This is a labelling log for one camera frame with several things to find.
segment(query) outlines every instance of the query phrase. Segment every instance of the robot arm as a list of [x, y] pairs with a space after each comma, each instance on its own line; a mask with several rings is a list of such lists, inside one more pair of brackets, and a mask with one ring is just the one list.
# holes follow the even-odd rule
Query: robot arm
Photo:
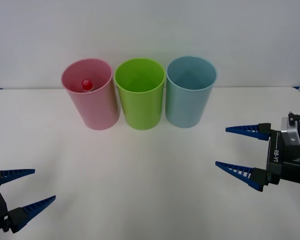
[[[0, 171], [0, 186], [34, 173], [34, 169], [2, 170]], [[7, 204], [0, 193], [0, 229], [4, 232], [8, 232], [11, 229], [13, 233], [20, 231], [55, 199], [56, 196], [52, 196], [42, 201], [8, 211]]]
[[269, 141], [266, 169], [216, 161], [215, 165], [262, 192], [264, 186], [278, 185], [280, 179], [300, 184], [300, 115], [292, 112], [281, 121], [281, 131], [270, 123], [227, 127], [226, 132]]

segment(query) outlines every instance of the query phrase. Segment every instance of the green cup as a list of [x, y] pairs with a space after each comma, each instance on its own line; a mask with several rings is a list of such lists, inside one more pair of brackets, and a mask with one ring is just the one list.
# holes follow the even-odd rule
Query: green cup
[[159, 123], [165, 79], [165, 69], [148, 58], [134, 58], [117, 68], [114, 81], [130, 127], [147, 130]]

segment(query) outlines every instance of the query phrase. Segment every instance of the white wall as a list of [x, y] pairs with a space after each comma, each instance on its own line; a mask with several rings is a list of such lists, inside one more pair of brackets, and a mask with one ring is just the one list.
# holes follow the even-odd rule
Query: white wall
[[300, 85], [300, 0], [0, 0], [0, 88], [60, 87], [70, 63], [213, 62], [217, 86]]

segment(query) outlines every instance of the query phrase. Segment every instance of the red ball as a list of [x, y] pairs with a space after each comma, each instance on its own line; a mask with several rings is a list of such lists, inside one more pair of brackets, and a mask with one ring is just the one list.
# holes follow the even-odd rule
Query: red ball
[[92, 88], [93, 88], [93, 84], [92, 82], [89, 80], [89, 79], [84, 79], [82, 81], [82, 88], [85, 90], [85, 91], [91, 91]]

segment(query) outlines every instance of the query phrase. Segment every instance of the cup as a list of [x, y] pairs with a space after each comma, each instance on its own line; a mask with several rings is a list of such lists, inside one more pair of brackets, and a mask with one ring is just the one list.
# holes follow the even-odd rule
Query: cup
[[[84, 90], [83, 80], [90, 80], [92, 90]], [[107, 62], [96, 58], [76, 61], [64, 70], [61, 83], [88, 128], [104, 130], [118, 121], [113, 72]]]
[[217, 79], [215, 67], [200, 57], [183, 56], [166, 70], [165, 117], [176, 127], [197, 125]]
[[130, 127], [147, 130], [159, 123], [165, 79], [165, 69], [147, 58], [134, 58], [117, 68], [114, 81]]

